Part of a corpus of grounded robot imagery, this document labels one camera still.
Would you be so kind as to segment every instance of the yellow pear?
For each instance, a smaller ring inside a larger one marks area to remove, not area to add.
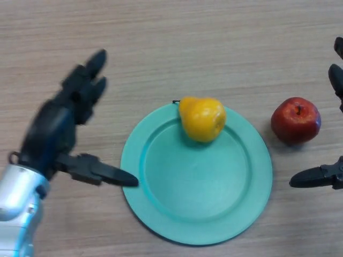
[[[222,131],[226,122],[226,112],[222,103],[214,98],[182,98],[178,111],[186,134],[198,142],[211,142]]]

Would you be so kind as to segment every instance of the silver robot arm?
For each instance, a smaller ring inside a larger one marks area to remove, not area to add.
[[[9,164],[0,180],[0,257],[32,257],[33,237],[43,216],[48,180],[37,171]]]

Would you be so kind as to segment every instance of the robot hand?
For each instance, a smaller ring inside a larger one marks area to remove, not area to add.
[[[106,62],[106,51],[77,65],[62,82],[62,90],[46,101],[29,127],[20,152],[9,155],[0,180],[0,257],[32,257],[33,236],[42,219],[42,200],[56,172],[100,185],[138,186],[138,179],[96,156],[69,153],[76,144],[77,125],[84,125],[106,87],[96,76]]]
[[[343,38],[338,37],[334,43],[334,51],[343,59]],[[343,70],[336,64],[329,68],[329,80],[338,98],[341,99],[340,110],[343,112]],[[343,156],[332,165],[321,165],[295,174],[290,182],[291,187],[332,186],[343,188]]]

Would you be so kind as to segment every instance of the teal plate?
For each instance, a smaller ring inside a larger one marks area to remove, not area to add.
[[[130,134],[121,169],[139,179],[123,189],[138,219],[158,235],[211,245],[246,230],[264,210],[272,163],[255,128],[225,107],[227,122],[209,144],[190,140],[178,104],[146,116]]]

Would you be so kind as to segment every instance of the wooden table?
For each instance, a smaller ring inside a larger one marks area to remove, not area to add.
[[[78,132],[75,153],[119,165],[134,126],[185,95],[212,96],[263,136],[274,165],[262,216],[226,243],[192,248],[166,242],[134,218],[119,187],[88,186],[59,174],[44,202],[36,256],[281,257],[343,255],[343,191],[290,188],[303,169],[343,152],[343,114],[327,77],[342,33],[341,0],[2,0],[0,1],[0,168],[18,150],[40,104],[92,53],[105,48],[106,95]],[[319,135],[299,150],[270,131],[290,96],[312,101]]]

